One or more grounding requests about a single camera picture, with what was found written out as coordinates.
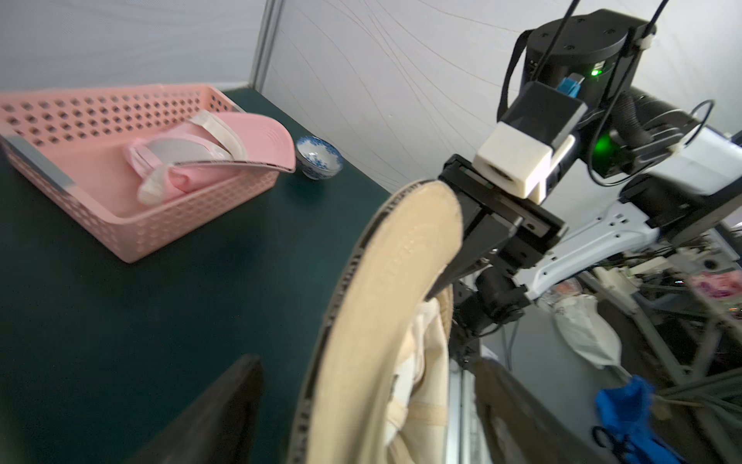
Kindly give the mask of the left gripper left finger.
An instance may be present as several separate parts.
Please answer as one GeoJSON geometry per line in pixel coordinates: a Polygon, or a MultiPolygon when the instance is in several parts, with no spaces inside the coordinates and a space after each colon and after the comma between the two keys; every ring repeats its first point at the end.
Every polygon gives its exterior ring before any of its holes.
{"type": "Polygon", "coordinates": [[[244,355],[128,462],[249,462],[263,392],[260,358],[244,355]]]}

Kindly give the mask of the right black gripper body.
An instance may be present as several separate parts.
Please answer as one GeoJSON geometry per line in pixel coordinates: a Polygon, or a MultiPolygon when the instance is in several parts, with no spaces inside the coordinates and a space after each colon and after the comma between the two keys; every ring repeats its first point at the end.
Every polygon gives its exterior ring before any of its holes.
{"type": "Polygon", "coordinates": [[[496,187],[459,155],[446,161],[439,180],[459,201],[464,235],[456,257],[429,295],[476,275],[477,289],[454,292],[454,321],[468,334],[479,336],[488,327],[523,314],[531,304],[527,296],[531,286],[518,283],[515,277],[556,247],[567,226],[541,206],[496,187]]]}

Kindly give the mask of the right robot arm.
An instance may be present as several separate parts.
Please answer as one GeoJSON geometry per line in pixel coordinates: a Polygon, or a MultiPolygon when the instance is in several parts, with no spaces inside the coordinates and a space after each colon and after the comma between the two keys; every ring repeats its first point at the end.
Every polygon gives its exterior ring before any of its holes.
{"type": "Polygon", "coordinates": [[[518,37],[508,63],[522,70],[517,97],[500,97],[475,156],[451,157],[440,176],[462,207],[464,237],[432,293],[475,276],[454,312],[465,334],[496,332],[608,257],[684,245],[740,206],[740,146],[632,84],[656,32],[654,19],[568,9],[518,37]],[[544,201],[575,162],[618,200],[569,234],[544,201]]]}

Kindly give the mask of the beige baseball cap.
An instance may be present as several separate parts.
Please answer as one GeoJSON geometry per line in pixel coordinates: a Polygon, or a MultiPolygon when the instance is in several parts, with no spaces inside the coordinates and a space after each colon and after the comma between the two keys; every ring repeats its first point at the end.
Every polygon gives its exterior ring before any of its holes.
{"type": "Polygon", "coordinates": [[[442,463],[462,212],[440,181],[407,185],[357,240],[330,299],[292,425],[290,463],[442,463]]]}

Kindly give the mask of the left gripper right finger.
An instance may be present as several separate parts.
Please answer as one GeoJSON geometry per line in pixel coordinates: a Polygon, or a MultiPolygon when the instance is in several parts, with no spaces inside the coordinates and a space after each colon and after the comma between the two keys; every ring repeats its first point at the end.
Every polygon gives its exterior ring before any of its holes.
{"type": "Polygon", "coordinates": [[[494,463],[606,463],[499,362],[473,362],[475,408],[494,463]]]}

